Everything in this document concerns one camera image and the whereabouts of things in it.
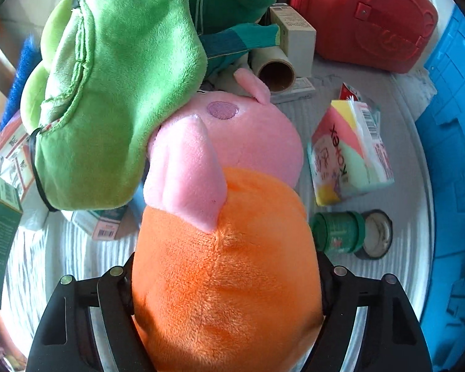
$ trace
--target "silver screw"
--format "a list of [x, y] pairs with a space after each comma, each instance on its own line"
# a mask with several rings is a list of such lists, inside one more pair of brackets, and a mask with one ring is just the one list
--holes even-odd
[[124, 272], [124, 269], [121, 266], [115, 266], [110, 269], [110, 275], [112, 277], [118, 277]]
[[334, 274], [339, 275], [340, 277], [344, 277], [347, 275], [348, 270], [346, 270], [343, 266], [336, 266], [334, 267]]
[[71, 282], [72, 282], [72, 275], [64, 275], [64, 276], [60, 279], [60, 283], [61, 283], [62, 285], [69, 285]]
[[384, 277], [387, 283], [389, 284], [395, 284], [398, 282], [398, 279], [396, 278], [395, 275], [393, 274], [386, 274], [386, 277]]

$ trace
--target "pink plush ear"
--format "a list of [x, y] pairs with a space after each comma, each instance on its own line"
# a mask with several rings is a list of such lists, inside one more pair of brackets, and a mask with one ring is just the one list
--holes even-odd
[[261, 104], [270, 103], [270, 91], [255, 74], [246, 68], [238, 68], [234, 73], [236, 82]]
[[147, 205], [203, 232], [217, 228], [227, 197], [226, 179], [198, 116], [185, 117], [157, 134], [143, 193]]

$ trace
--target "blue brush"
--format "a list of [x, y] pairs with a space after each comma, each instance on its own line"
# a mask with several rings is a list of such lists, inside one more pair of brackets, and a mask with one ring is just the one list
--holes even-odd
[[36, 45], [35, 38], [31, 35], [24, 41], [24, 45], [22, 46], [19, 64], [17, 65], [17, 72], [9, 91], [7, 103], [5, 104], [5, 111], [2, 115], [0, 132], [10, 121], [12, 116], [19, 110], [21, 105], [21, 95], [24, 90], [24, 86], [26, 85], [26, 81], [41, 60], [42, 55], [40, 48]]

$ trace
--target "cardboard tube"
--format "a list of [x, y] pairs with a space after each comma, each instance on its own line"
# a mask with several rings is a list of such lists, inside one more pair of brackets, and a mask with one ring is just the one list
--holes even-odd
[[280, 47], [253, 49], [251, 69], [271, 92], [283, 92], [295, 83], [295, 69]]

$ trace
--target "black elastic strap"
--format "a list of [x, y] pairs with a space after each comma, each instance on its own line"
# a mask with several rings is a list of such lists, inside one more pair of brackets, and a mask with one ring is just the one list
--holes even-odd
[[33, 175], [36, 180], [36, 187], [38, 188], [38, 193], [40, 194], [40, 197], [42, 198], [43, 202], [45, 203], [46, 207], [48, 208], [48, 211], [55, 213], [58, 211], [57, 208], [53, 207], [52, 204], [47, 199], [47, 195], [45, 194], [45, 191], [43, 190], [43, 186], [40, 180], [40, 176], [38, 175], [38, 172], [36, 170], [36, 165], [35, 165], [35, 157], [36, 157], [36, 136], [38, 133], [41, 131], [40, 128], [37, 128], [35, 131], [32, 132], [31, 136], [29, 137], [29, 151], [31, 153], [31, 167], [33, 168]]

